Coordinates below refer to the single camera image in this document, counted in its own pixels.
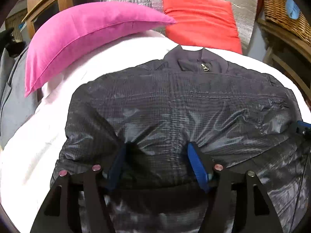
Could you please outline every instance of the metal rivet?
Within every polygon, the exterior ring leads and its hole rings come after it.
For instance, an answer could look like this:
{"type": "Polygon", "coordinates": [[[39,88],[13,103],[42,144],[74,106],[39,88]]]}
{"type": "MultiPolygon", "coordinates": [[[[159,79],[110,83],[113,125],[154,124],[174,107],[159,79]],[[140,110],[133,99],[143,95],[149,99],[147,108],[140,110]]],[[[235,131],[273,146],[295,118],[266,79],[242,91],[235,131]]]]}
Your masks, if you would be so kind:
{"type": "Polygon", "coordinates": [[[100,165],[93,165],[92,166],[92,170],[93,171],[99,171],[101,169],[101,166],[100,165]]]}
{"type": "Polygon", "coordinates": [[[222,170],[224,169],[224,167],[223,167],[222,165],[220,165],[220,164],[216,164],[216,165],[214,166],[214,168],[215,168],[215,170],[217,170],[217,171],[222,171],[222,170]]]}
{"type": "Polygon", "coordinates": [[[67,171],[66,170],[61,170],[60,172],[59,172],[59,176],[61,176],[61,177],[64,177],[64,176],[66,176],[67,175],[67,171]]]}
{"type": "Polygon", "coordinates": [[[247,175],[251,176],[251,177],[254,177],[256,174],[255,174],[254,171],[247,171],[247,175]]]}

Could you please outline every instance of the wicker basket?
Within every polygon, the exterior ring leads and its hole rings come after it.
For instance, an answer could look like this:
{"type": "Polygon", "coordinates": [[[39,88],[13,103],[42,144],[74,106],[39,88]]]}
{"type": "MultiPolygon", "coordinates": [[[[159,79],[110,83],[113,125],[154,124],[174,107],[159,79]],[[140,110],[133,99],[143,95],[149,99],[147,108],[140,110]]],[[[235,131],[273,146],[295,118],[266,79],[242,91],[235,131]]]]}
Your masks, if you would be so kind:
{"type": "Polygon", "coordinates": [[[263,0],[265,19],[292,32],[311,46],[311,27],[300,12],[297,20],[291,19],[286,13],[286,0],[263,0]]]}

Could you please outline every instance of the gray fabric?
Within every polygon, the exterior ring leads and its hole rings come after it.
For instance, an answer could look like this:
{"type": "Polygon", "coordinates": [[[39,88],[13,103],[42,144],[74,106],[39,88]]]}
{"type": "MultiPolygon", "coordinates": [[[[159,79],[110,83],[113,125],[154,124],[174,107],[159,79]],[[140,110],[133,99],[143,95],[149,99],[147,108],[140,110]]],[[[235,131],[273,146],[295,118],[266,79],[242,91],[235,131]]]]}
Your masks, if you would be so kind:
{"type": "Polygon", "coordinates": [[[9,56],[7,49],[3,50],[0,60],[0,96],[3,94],[5,84],[7,83],[15,60],[9,56]]]}
{"type": "Polygon", "coordinates": [[[0,145],[3,149],[18,128],[35,113],[38,106],[36,92],[24,97],[27,50],[28,47],[24,49],[14,63],[1,97],[0,145]]]}

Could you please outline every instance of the black quilted jacket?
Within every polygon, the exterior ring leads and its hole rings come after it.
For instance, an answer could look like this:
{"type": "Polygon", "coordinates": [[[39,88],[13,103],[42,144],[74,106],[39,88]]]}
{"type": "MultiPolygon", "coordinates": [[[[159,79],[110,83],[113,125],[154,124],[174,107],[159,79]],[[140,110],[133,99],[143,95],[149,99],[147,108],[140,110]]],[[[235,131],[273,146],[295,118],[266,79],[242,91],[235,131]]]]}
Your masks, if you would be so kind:
{"type": "Polygon", "coordinates": [[[288,131],[297,120],[293,92],[271,75],[178,46],[163,60],[105,74],[75,91],[51,184],[60,170],[84,172],[128,143],[118,191],[105,197],[116,231],[196,232],[208,201],[185,150],[195,141],[233,171],[254,170],[287,233],[305,214],[311,185],[309,163],[304,170],[309,145],[288,131]]]}

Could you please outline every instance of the black clamp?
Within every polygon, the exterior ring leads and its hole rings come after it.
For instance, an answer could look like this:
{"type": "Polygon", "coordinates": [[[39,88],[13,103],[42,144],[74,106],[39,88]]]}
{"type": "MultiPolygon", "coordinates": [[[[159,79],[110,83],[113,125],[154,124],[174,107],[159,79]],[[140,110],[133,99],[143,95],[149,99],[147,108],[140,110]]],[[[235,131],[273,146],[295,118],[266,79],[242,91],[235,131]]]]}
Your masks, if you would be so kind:
{"type": "Polygon", "coordinates": [[[254,171],[245,174],[229,171],[215,164],[198,146],[188,144],[188,157],[198,180],[206,192],[216,188],[214,203],[207,209],[199,233],[223,233],[229,219],[231,191],[236,191],[236,209],[232,232],[282,233],[274,206],[254,171]]]}
{"type": "MultiPolygon", "coordinates": [[[[84,173],[70,175],[66,170],[60,171],[37,214],[31,233],[81,232],[78,203],[80,191],[84,191],[91,233],[115,233],[103,195],[116,187],[125,153],[125,148],[120,149],[101,165],[94,165],[84,173]]],[[[237,193],[232,232],[283,232],[273,204],[253,171],[245,174],[231,172],[215,164],[195,143],[188,144],[188,157],[200,187],[208,193],[207,198],[214,194],[199,233],[224,232],[232,190],[237,193]]]]}
{"type": "Polygon", "coordinates": [[[311,140],[311,124],[297,121],[290,125],[290,131],[303,135],[306,140],[311,140]]]}

